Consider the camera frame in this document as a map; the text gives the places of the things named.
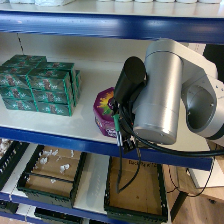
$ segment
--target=green box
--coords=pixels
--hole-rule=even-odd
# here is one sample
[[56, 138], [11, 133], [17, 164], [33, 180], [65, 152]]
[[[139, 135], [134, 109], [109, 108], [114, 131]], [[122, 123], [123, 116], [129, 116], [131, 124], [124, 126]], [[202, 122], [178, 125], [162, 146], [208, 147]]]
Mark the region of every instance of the green box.
[[72, 83], [72, 87], [73, 87], [74, 105], [76, 106], [80, 98], [80, 87], [77, 87], [76, 83]]
[[76, 85], [77, 87], [79, 87], [81, 85], [82, 79], [81, 79], [81, 71], [80, 70], [76, 70]]
[[39, 112], [63, 116], [72, 116], [75, 109], [73, 100], [69, 104], [43, 103], [36, 101], [36, 105]]
[[12, 68], [36, 68], [40, 62], [8, 60], [2, 66]]
[[0, 67], [0, 86], [29, 88], [27, 75], [32, 68]]
[[28, 82], [32, 89], [47, 91], [63, 91], [71, 88], [69, 73], [66, 71], [33, 69], [28, 75]]
[[60, 103], [68, 104], [73, 100], [72, 89], [68, 89], [66, 92], [52, 92], [32, 89], [33, 97], [36, 101], [45, 103]]
[[30, 61], [30, 62], [46, 62], [46, 56], [22, 55], [16, 54], [10, 60], [13, 61]]
[[33, 100], [31, 90], [20, 87], [0, 86], [0, 94], [2, 98]]
[[49, 69], [49, 70], [62, 70], [69, 72], [70, 82], [76, 80], [75, 64], [74, 63], [65, 63], [65, 62], [40, 62], [37, 66], [39, 69]]
[[37, 111], [33, 100], [17, 100], [3, 98], [3, 101], [5, 103], [5, 107], [8, 110]]

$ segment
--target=black cable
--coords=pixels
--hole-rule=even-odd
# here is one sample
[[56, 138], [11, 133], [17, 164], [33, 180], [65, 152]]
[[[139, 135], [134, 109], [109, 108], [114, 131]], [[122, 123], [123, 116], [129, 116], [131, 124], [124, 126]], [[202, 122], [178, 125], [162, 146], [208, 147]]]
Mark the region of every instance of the black cable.
[[138, 175], [138, 172], [140, 170], [141, 167], [141, 155], [140, 155], [140, 150], [138, 148], [136, 148], [137, 154], [138, 154], [138, 168], [135, 172], [135, 175], [131, 178], [131, 180], [125, 184], [121, 189], [119, 189], [119, 183], [121, 180], [121, 174], [122, 174], [122, 151], [121, 151], [121, 147], [119, 147], [120, 150], [120, 169], [118, 171], [118, 177], [117, 177], [117, 183], [116, 183], [116, 190], [117, 193], [119, 194], [121, 191], [123, 191], [125, 188], [127, 188], [136, 178], [136, 176]]
[[[187, 197], [195, 198], [195, 197], [198, 197], [199, 195], [201, 195], [204, 192], [204, 190], [207, 187], [207, 184], [208, 184], [208, 182], [210, 180], [210, 177], [212, 175], [212, 170], [213, 170], [213, 167], [214, 167], [214, 163], [215, 163], [215, 158], [213, 158], [212, 165], [211, 165], [211, 169], [210, 169], [210, 173], [209, 173], [208, 179], [207, 179], [207, 181], [206, 181], [205, 186], [203, 187], [203, 189], [198, 194], [196, 194], [196, 195], [189, 195], [188, 194]], [[171, 177], [170, 166], [168, 165], [168, 167], [169, 167], [170, 180], [171, 180], [171, 182], [172, 182], [172, 184], [173, 184], [173, 186], [175, 188], [172, 191], [169, 191], [167, 193], [171, 193], [171, 192], [173, 192], [175, 190], [178, 190], [180, 192], [179, 188], [174, 184], [173, 179]]]
[[117, 175], [117, 183], [116, 183], [116, 191], [119, 194], [119, 184], [121, 181], [121, 176], [122, 176], [122, 149], [121, 146], [119, 146], [119, 158], [120, 158], [120, 167]]
[[172, 191], [167, 191], [166, 193], [169, 194], [169, 193], [172, 193], [174, 192], [175, 190], [177, 190], [177, 188], [175, 187]]
[[163, 153], [167, 153], [167, 154], [171, 154], [171, 155], [176, 155], [176, 156], [183, 156], [183, 157], [213, 157], [213, 156], [220, 156], [220, 155], [224, 155], [224, 150], [216, 150], [216, 151], [190, 151], [190, 152], [185, 152], [185, 151], [177, 151], [177, 150], [173, 150], [173, 149], [168, 149], [165, 147], [161, 147], [158, 145], [155, 145], [151, 142], [148, 142], [142, 138], [140, 138], [138, 135], [135, 134], [135, 132], [132, 130], [132, 127], [130, 126], [130, 124], [127, 121], [127, 118], [124, 114], [124, 110], [123, 110], [123, 106], [120, 105], [120, 111], [121, 111], [121, 116], [124, 118], [124, 122], [126, 124], [126, 126], [128, 127], [130, 133], [136, 138], [138, 139], [140, 142], [144, 143], [145, 145], [163, 152]]

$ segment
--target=metal shelf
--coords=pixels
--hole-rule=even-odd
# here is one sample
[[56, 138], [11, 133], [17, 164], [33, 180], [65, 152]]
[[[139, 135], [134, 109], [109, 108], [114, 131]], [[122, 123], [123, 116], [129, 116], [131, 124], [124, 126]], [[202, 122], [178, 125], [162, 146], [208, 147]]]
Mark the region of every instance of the metal shelf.
[[[83, 70], [81, 98], [72, 117], [10, 111], [0, 99], [0, 137], [119, 157], [116, 139], [101, 134], [93, 113], [97, 94], [115, 86], [118, 75], [117, 71]], [[204, 138], [189, 131], [185, 116], [185, 108], [181, 103], [177, 142], [167, 147], [183, 151], [209, 150]], [[211, 158], [185, 158], [152, 149], [141, 149], [141, 155], [143, 161], [202, 170], [210, 170], [212, 161]], [[135, 151], [124, 157], [138, 159]]]
[[21, 221], [26, 221], [26, 215], [27, 215], [30, 207], [31, 206], [29, 206], [29, 205], [19, 204], [19, 207], [18, 207], [15, 214], [0, 212], [0, 216], [10, 218], [10, 219], [17, 219], [17, 220], [21, 220]]
[[223, 4], [78, 0], [62, 7], [0, 5], [0, 32], [223, 44], [223, 30]]
[[[79, 189], [77, 192], [73, 209], [33, 201], [28, 199], [25, 193], [18, 191], [16, 188], [17, 181], [21, 173], [23, 172], [27, 162], [30, 160], [34, 150], [36, 149], [36, 146], [37, 145], [35, 144], [29, 145], [22, 159], [20, 160], [15, 170], [13, 171], [12, 176], [6, 183], [3, 190], [1, 191], [2, 193], [8, 195], [8, 200], [15, 203], [31, 205], [39, 208], [62, 212], [65, 214], [75, 215], [83, 218], [98, 220], [106, 223], [127, 224], [126, 222], [121, 222], [118, 220], [108, 218], [106, 212], [104, 211], [103, 203], [104, 203], [104, 193], [106, 189], [107, 170], [109, 164], [108, 156], [88, 154], [82, 172], [82, 177], [79, 183]], [[32, 219], [34, 217], [32, 215], [28, 216], [30, 216], [30, 219], [28, 219], [27, 217], [27, 221], [32, 222]]]

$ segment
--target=black tray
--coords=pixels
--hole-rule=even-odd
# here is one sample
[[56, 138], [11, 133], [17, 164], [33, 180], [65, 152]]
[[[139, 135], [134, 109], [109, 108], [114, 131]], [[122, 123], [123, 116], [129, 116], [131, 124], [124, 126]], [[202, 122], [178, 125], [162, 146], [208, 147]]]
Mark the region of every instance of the black tray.
[[0, 211], [15, 214], [19, 204], [0, 200]]
[[89, 220], [89, 224], [107, 224], [107, 223], [106, 222], [95, 221], [95, 220], [90, 219]]
[[110, 162], [109, 162], [106, 190], [105, 190], [105, 196], [104, 196], [104, 210], [107, 212], [107, 216], [109, 218], [117, 219], [117, 220], [121, 220], [125, 222], [130, 222], [130, 223], [138, 223], [138, 224], [146, 224], [146, 223], [154, 224], [154, 223], [162, 223], [162, 222], [165, 223], [168, 221], [166, 191], [164, 186], [162, 166], [160, 164], [157, 164], [157, 172], [158, 172], [158, 181], [159, 181], [159, 188], [160, 188], [159, 192], [160, 192], [162, 215], [150, 214], [150, 213], [110, 206], [111, 167], [112, 167], [112, 157], [110, 158]]
[[29, 143], [14, 141], [0, 160], [0, 190], [11, 176], [12, 171], [20, 161]]
[[34, 215], [41, 218], [44, 222], [52, 224], [81, 224], [83, 220], [80, 217], [67, 215], [60, 212], [54, 212], [42, 208], [36, 208]]
[[29, 189], [25, 187], [26, 182], [29, 179], [29, 176], [33, 168], [35, 167], [36, 162], [38, 161], [40, 155], [42, 154], [43, 149], [44, 149], [43, 145], [37, 146], [35, 152], [33, 153], [30, 161], [27, 163], [26, 168], [23, 171], [17, 183], [17, 189], [19, 191], [23, 191], [31, 200], [44, 202], [47, 204], [59, 205], [59, 206], [67, 207], [67, 208], [73, 208], [76, 194], [78, 191], [79, 181], [80, 181], [82, 170], [85, 164], [86, 153], [81, 153], [80, 160], [79, 160], [78, 167], [77, 167], [76, 174], [73, 181], [73, 188], [70, 192], [70, 196], [66, 197], [66, 196], [61, 196], [58, 194], [44, 192], [41, 190]]

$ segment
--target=white shelf board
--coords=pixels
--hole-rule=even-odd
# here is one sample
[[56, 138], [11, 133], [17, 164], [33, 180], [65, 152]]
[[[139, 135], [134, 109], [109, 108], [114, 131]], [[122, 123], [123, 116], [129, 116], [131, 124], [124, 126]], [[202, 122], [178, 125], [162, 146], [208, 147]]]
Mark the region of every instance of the white shelf board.
[[34, 4], [0, 4], [0, 10], [49, 12], [49, 13], [88, 13], [113, 15], [144, 15], [169, 17], [224, 18], [224, 5], [221, 4], [183, 4], [183, 3], [139, 3], [139, 2], [101, 2], [96, 0], [77, 0], [60, 7], [42, 7]]
[[103, 204], [108, 165], [109, 156], [87, 155], [74, 208], [106, 214]]
[[[81, 97], [72, 117], [7, 110], [0, 98], [0, 126], [116, 144], [115, 138], [102, 135], [95, 124], [93, 104], [99, 92], [116, 85], [119, 74], [119, 71], [82, 70]], [[203, 137], [189, 131], [186, 124], [186, 110], [182, 101], [177, 141], [167, 147], [179, 151], [209, 150]]]
[[93, 104], [99, 92], [115, 86], [119, 72], [82, 71], [82, 92], [72, 117], [29, 111], [7, 110], [0, 99], [0, 126], [34, 132], [116, 143], [103, 136], [95, 124]]
[[[196, 188], [203, 188], [208, 180], [210, 171], [189, 169]], [[212, 174], [206, 187], [224, 187], [224, 174], [217, 160], [214, 161]]]
[[27, 213], [27, 216], [30, 217], [30, 218], [33, 218], [33, 219], [41, 220], [41, 218], [36, 217], [36, 216], [34, 215], [35, 209], [36, 209], [35, 206], [30, 206], [29, 211], [28, 211], [28, 213]]
[[30, 207], [32, 207], [32, 206], [19, 204], [19, 207], [18, 207], [18, 209], [16, 211], [16, 214], [22, 215], [22, 216], [26, 217], [28, 212], [29, 212], [29, 210], [30, 210]]

